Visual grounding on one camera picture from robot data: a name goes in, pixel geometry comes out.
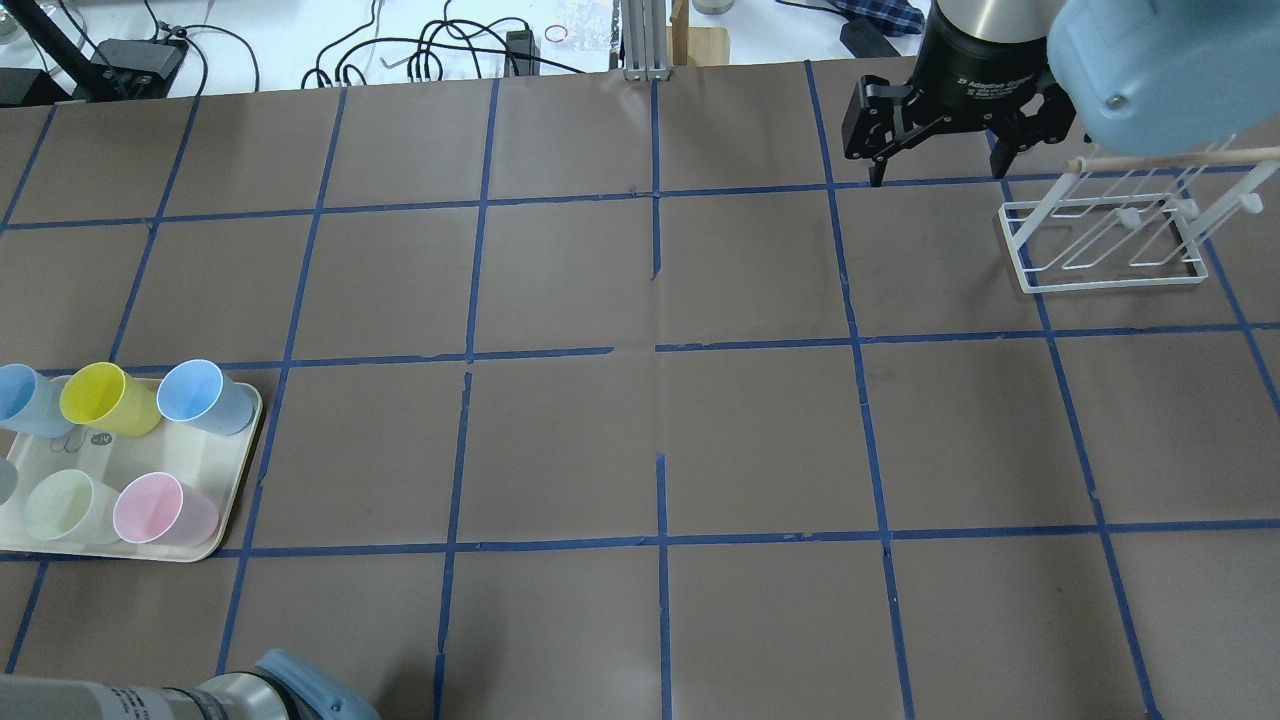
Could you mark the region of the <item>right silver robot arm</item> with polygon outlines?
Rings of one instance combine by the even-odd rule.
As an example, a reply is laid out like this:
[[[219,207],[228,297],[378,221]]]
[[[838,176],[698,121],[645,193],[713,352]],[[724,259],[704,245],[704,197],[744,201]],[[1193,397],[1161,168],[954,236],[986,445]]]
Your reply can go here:
[[[1275,1],[934,1],[909,82],[859,79],[846,159],[883,182],[937,135],[991,132],[989,172],[1075,122],[1123,156],[1188,152],[1277,114]]]

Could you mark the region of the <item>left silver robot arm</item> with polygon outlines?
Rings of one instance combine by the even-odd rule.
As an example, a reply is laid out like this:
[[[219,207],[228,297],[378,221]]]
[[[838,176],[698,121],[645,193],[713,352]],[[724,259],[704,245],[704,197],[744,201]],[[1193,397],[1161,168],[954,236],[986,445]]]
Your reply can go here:
[[[143,687],[3,675],[4,719],[378,719],[358,693],[284,650],[197,685]]]

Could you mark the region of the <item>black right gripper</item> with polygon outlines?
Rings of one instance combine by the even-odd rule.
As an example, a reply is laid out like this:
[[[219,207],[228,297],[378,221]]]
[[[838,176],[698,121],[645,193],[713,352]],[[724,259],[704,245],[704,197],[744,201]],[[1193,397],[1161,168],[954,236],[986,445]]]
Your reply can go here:
[[[881,187],[892,158],[941,132],[988,128],[991,176],[1019,152],[1066,138],[1076,109],[1051,77],[1057,5],[933,5],[909,85],[863,76],[841,124],[844,155]]]

